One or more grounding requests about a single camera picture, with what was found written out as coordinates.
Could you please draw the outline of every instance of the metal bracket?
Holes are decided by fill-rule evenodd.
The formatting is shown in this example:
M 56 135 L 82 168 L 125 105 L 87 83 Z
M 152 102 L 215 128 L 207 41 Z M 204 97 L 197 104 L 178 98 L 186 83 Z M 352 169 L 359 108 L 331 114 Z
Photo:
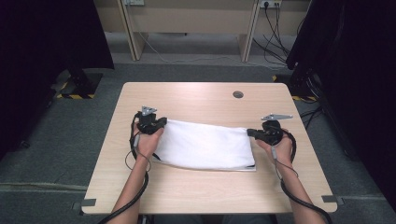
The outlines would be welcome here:
M 335 195 L 322 195 L 322 200 L 324 203 L 337 203 L 337 205 L 345 204 L 344 199 Z
M 262 118 L 262 120 L 279 120 L 279 119 L 292 119 L 293 115 L 277 115 L 277 114 L 270 114 Z
M 81 203 L 82 207 L 95 206 L 96 199 L 84 199 Z
M 142 105 L 142 115 L 143 115 L 143 116 L 150 115 L 150 114 L 152 114 L 152 113 L 154 113 L 154 112 L 156 112 L 156 111 L 157 111 L 156 108 L 151 108 L 151 107 Z

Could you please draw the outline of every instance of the white towel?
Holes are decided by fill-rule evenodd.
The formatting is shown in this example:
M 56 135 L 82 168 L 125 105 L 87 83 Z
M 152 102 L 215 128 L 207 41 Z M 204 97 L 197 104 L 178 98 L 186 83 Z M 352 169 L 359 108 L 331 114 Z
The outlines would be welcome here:
M 169 119 L 155 154 L 161 162 L 203 170 L 255 170 L 247 129 Z

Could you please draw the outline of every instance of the hand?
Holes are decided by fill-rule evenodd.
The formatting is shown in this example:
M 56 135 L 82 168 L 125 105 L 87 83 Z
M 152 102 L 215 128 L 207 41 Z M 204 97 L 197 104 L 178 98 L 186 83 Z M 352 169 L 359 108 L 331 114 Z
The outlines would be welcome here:
M 275 163 L 271 151 L 271 146 L 266 144 L 264 141 L 260 139 L 257 139 L 256 143 L 265 150 L 271 162 Z M 283 133 L 282 140 L 277 145 L 275 145 L 275 149 L 276 149 L 277 160 L 291 167 L 291 160 L 290 160 L 291 140 L 288 138 L 288 136 L 285 133 Z
M 134 135 L 139 133 L 137 129 L 137 125 L 134 125 Z M 154 153 L 155 149 L 157 149 L 158 142 L 160 141 L 161 135 L 163 135 L 163 128 L 160 128 L 157 132 L 153 134 L 143 134 L 140 133 L 139 143 L 137 148 L 143 156 L 150 158 Z

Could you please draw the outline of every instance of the wooden table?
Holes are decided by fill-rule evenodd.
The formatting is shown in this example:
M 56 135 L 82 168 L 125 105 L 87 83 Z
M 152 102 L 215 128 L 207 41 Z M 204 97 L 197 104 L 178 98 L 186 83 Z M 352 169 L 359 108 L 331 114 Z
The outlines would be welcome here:
M 233 97 L 241 91 L 244 97 Z M 276 83 L 126 83 L 108 127 L 82 211 L 111 211 L 130 173 L 124 163 L 130 151 L 134 114 L 141 106 L 158 109 L 157 118 L 261 128 L 270 113 L 293 115 L 280 123 L 297 140 L 294 167 L 313 203 L 328 212 L 336 203 L 323 202 L 332 195 L 288 88 Z M 275 168 L 251 139 L 256 172 L 192 171 L 153 163 L 148 188 L 141 198 L 142 214 L 229 214 L 290 212 L 289 199 L 279 185 Z M 130 165 L 133 157 L 128 158 Z

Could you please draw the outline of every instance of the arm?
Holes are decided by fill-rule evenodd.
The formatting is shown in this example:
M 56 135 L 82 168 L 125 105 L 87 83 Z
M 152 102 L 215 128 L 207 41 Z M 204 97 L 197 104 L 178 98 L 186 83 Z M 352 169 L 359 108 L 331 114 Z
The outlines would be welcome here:
M 271 162 L 276 163 L 276 168 L 282 175 L 283 181 L 285 182 L 285 186 L 288 191 L 297 198 L 307 203 L 312 203 L 300 179 L 293 172 L 293 170 L 291 170 L 293 168 L 290 160 L 291 140 L 284 134 L 282 141 L 276 145 L 277 160 L 282 162 L 284 165 L 274 161 L 273 155 L 271 153 L 271 146 L 262 140 L 256 140 L 256 143 L 265 150 L 268 158 L 271 158 Z M 292 200 L 290 200 L 290 205 L 291 210 L 293 211 L 295 223 L 325 223 L 323 218 L 316 211 L 302 206 Z
M 141 134 L 138 144 L 138 150 L 148 159 L 151 157 L 152 153 L 158 146 L 158 141 L 163 134 L 163 128 L 158 130 L 152 135 Z M 119 199 L 114 205 L 113 211 L 116 211 L 123 207 L 125 204 L 130 202 L 132 198 L 137 194 L 137 192 L 142 188 L 143 180 L 145 178 L 146 169 L 149 165 L 149 161 L 144 158 L 140 153 L 137 153 L 136 162 L 134 163 L 134 168 L 129 174 L 129 177 L 125 183 L 124 188 L 120 194 Z M 140 200 L 137 201 L 130 208 L 125 210 L 123 213 L 111 219 L 108 223 L 136 223 L 139 215 L 139 204 Z

